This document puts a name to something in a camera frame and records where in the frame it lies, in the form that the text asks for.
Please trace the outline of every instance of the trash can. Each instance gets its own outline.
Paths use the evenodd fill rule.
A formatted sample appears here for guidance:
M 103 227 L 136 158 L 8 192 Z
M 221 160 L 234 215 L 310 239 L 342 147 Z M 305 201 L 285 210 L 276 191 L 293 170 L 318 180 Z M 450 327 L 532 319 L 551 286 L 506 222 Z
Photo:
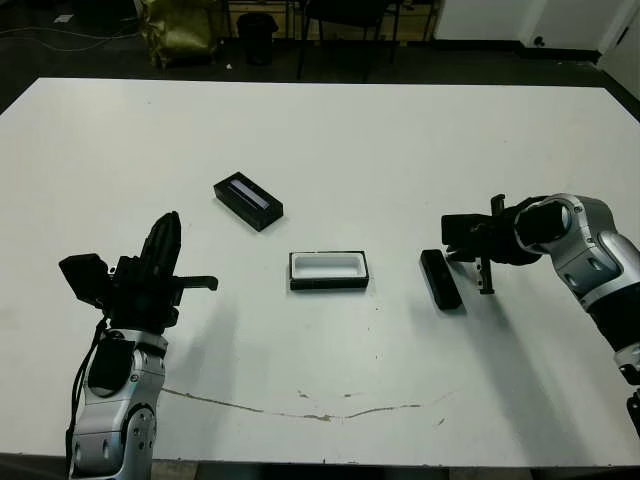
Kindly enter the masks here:
M 269 65 L 272 60 L 273 33 L 278 25 L 266 13 L 245 13 L 238 19 L 238 35 L 249 65 Z

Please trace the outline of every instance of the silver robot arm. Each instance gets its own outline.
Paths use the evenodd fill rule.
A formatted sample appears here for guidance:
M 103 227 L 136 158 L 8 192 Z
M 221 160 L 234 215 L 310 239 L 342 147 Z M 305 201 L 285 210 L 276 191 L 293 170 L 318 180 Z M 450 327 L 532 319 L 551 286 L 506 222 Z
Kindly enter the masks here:
M 600 200 L 557 194 L 523 209 L 520 247 L 549 254 L 556 273 L 615 351 L 630 385 L 640 385 L 640 252 L 616 230 Z M 640 434 L 640 390 L 627 408 Z
M 69 478 L 150 478 L 166 349 L 163 337 L 139 330 L 102 335 L 83 385 Z
M 185 288 L 218 286 L 214 277 L 174 276 L 179 252 L 180 220 L 171 212 L 155 223 L 140 257 L 120 257 L 109 270 L 96 254 L 60 262 L 78 299 L 104 314 L 73 386 L 65 439 L 70 479 L 151 476 L 167 351 L 162 333 L 176 324 Z M 84 409 L 76 422 L 82 391 Z
M 560 280 L 615 351 L 620 372 L 640 385 L 640 252 L 618 233 L 609 207 L 564 193 L 506 209 L 503 200 L 491 200 L 492 215 L 442 217 L 449 260 L 475 261 L 480 293 L 491 294 L 490 261 L 527 265 L 550 255 Z M 640 435 L 640 391 L 627 409 Z

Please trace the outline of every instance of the cable on floor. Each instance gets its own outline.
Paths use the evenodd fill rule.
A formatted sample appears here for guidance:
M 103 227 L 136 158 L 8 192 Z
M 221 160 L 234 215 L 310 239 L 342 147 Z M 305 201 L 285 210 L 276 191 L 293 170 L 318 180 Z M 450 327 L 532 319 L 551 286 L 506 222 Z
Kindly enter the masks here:
M 103 36 L 103 35 L 89 35 L 87 33 L 80 32 L 70 32 L 67 30 L 61 30 L 59 28 L 48 28 L 48 27 L 20 27 L 20 28 L 10 28 L 9 30 L 0 30 L 0 35 L 6 33 L 14 33 L 14 32 L 28 32 L 28 31 L 41 31 L 41 32 L 55 32 L 55 33 L 64 33 L 66 35 L 72 35 L 75 37 L 82 38 L 92 38 L 94 40 L 114 40 L 117 38 L 128 38 L 131 35 L 116 35 L 113 36 Z
M 100 47 L 101 45 L 104 45 L 105 43 L 107 43 L 107 42 L 109 42 L 111 40 L 118 40 L 118 39 L 123 39 L 123 38 L 132 38 L 132 37 L 138 36 L 138 32 L 136 32 L 136 33 L 128 33 L 126 35 L 120 35 L 120 33 L 123 30 L 125 30 L 126 28 L 128 28 L 131 25 L 133 25 L 133 23 L 128 23 L 127 25 L 124 25 L 120 30 L 115 32 L 112 36 L 89 35 L 89 34 L 86 34 L 86 33 L 69 32 L 67 30 L 61 30 L 61 29 L 57 29 L 57 28 L 48 28 L 48 27 L 21 27 L 21 28 L 11 28 L 9 30 L 0 30 L 0 35 L 8 34 L 8 33 L 14 33 L 14 32 L 24 32 L 24 31 L 48 31 L 48 32 L 55 32 L 55 33 L 63 33 L 63 34 L 66 34 L 66 35 L 72 35 L 72 36 L 82 37 L 82 38 L 100 39 L 99 42 L 94 43 L 93 45 L 89 45 L 88 47 L 81 47 L 81 48 L 61 48 L 61 47 L 57 47 L 55 45 L 51 45 L 50 43 L 44 42 L 44 41 L 42 41 L 42 40 L 40 40 L 39 38 L 36 38 L 36 37 L 19 37 L 19 36 L 15 36 L 15 35 L 9 35 L 9 36 L 6 36 L 6 37 L 0 37 L 0 40 L 27 40 L 27 41 L 39 43 L 41 46 L 47 48 L 48 50 L 54 51 L 54 52 L 62 52 L 62 53 L 86 52 L 87 50 L 91 50 L 91 49 Z

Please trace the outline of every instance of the floor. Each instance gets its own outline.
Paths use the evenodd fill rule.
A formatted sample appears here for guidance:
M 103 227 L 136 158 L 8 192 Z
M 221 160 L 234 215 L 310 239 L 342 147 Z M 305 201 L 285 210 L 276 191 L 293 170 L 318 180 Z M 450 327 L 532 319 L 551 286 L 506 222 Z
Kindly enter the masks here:
M 246 65 L 242 45 L 238 41 L 227 41 L 221 46 L 215 64 L 176 66 L 162 71 L 151 65 L 144 41 L 135 34 L 135 19 L 105 21 L 101 17 L 97 22 L 91 16 L 76 14 L 68 23 L 54 23 L 58 15 L 73 13 L 72 5 L 53 3 L 37 7 L 34 6 L 36 1 L 52 0 L 9 0 L 8 4 L 0 6 L 0 112 L 42 76 L 296 81 L 299 45 L 293 41 L 274 44 L 274 59 L 270 66 Z M 55 28 L 100 38 L 48 30 L 6 32 L 24 27 Z M 107 39 L 113 35 L 125 38 Z M 309 47 L 302 81 L 361 82 L 363 48 L 363 45 L 344 42 L 328 44 L 324 48 Z M 395 61 L 390 63 L 387 44 L 368 48 L 371 48 L 372 56 L 369 83 L 604 87 L 640 119 L 640 101 L 589 62 L 521 58 L 512 51 L 451 50 L 421 44 L 399 47 Z
M 177 66 L 158 70 L 149 61 L 145 44 L 135 32 L 135 19 L 96 22 L 75 15 L 68 23 L 54 23 L 60 14 L 74 13 L 66 1 L 14 0 L 0 6 L 0 113 L 38 77 L 110 77 L 230 82 L 295 82 L 299 45 L 274 44 L 273 64 L 252 67 L 244 61 L 242 45 L 227 41 L 215 64 Z M 44 29 L 59 29 L 55 32 Z M 111 36 L 124 38 L 109 39 Z M 362 79 L 362 45 L 333 43 L 309 47 L 303 81 L 359 83 Z M 604 87 L 640 121 L 640 101 L 589 62 L 521 58 L 511 51 L 451 50 L 431 44 L 401 46 L 394 63 L 389 46 L 372 48 L 370 83 L 567 85 Z M 435 479 L 551 479 L 586 478 L 592 470 L 484 470 L 484 469 L 368 469 L 306 466 L 251 466 L 192 463 L 154 465 L 154 479 L 255 480 L 312 475 L 378 478 L 380 480 Z M 6 478 L 63 478 L 61 459 L 0 456 L 0 474 Z M 588 478 L 632 478 L 637 470 L 608 472 Z

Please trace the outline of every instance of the yellow bag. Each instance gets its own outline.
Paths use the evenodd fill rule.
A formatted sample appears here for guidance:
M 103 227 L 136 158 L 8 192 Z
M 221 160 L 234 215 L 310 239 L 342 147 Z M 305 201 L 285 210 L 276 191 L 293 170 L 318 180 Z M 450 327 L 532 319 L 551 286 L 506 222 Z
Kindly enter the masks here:
M 151 63 L 166 68 L 178 60 L 212 59 L 223 0 L 141 0 L 142 37 Z

